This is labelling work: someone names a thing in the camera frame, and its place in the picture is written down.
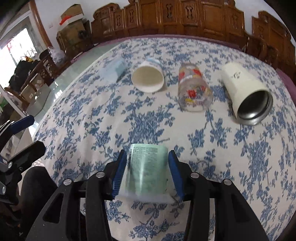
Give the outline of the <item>stacked cardboard boxes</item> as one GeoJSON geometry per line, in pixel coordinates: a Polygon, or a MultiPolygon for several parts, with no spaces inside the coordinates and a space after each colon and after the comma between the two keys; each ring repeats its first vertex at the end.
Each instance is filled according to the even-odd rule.
{"type": "Polygon", "coordinates": [[[73,4],[61,15],[56,40],[65,53],[90,37],[90,22],[80,4],[73,4]]]}

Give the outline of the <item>wooden side chair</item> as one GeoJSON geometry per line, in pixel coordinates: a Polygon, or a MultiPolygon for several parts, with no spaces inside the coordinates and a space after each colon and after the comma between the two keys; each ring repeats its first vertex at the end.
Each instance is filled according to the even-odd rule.
{"type": "Polygon", "coordinates": [[[43,86],[50,85],[56,77],[55,65],[49,50],[39,55],[39,60],[20,60],[9,80],[6,92],[12,94],[21,102],[21,108],[26,110],[33,100],[34,94],[43,86]]]}

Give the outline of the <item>white paper cup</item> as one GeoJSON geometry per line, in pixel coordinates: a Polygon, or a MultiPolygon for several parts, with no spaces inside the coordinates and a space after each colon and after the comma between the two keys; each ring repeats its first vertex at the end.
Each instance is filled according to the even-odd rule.
{"type": "Polygon", "coordinates": [[[141,92],[154,93],[164,85],[163,66],[159,60],[148,58],[132,73],[132,83],[141,92]]]}

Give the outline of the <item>printed glass cup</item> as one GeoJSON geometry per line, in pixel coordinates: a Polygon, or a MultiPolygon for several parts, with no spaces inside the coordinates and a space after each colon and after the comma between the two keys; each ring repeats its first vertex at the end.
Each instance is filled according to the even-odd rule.
{"type": "Polygon", "coordinates": [[[178,103],[183,111],[200,112],[210,107],[213,92],[197,65],[184,63],[179,69],[178,103]]]}

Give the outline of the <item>carved wooden sofa bench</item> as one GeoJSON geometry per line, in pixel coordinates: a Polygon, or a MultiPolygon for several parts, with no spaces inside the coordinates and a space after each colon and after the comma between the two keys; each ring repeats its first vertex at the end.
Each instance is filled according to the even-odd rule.
{"type": "Polygon", "coordinates": [[[96,43],[143,35],[186,35],[247,44],[244,13],[234,1],[130,1],[97,9],[91,23],[96,43]]]}

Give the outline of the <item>cream steel thermos cup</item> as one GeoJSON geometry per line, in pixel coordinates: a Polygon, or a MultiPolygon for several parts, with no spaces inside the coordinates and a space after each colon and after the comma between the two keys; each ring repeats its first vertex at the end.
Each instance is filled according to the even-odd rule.
{"type": "Polygon", "coordinates": [[[273,106],[273,96],[247,69],[229,62],[222,66],[221,77],[238,123],[255,126],[268,116],[273,106]]]}

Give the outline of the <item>blue floral tablecloth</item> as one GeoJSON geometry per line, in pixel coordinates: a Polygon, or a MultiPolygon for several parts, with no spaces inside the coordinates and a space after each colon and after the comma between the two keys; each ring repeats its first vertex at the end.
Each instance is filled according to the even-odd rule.
{"type": "Polygon", "coordinates": [[[166,146],[207,179],[231,179],[246,198],[270,240],[278,240],[295,213],[295,105],[276,71],[258,59],[214,43],[178,38],[130,39],[95,47],[76,60],[51,86],[38,118],[35,140],[56,184],[83,180],[116,160],[133,143],[166,146]],[[100,70],[123,58],[127,70],[116,83],[100,70]],[[139,91],[133,71],[148,58],[163,66],[163,88],[139,91]],[[220,69],[235,61],[273,95],[271,113],[256,126],[237,124],[220,69]],[[178,70],[196,64],[213,91],[201,113],[180,109],[178,70]]]}

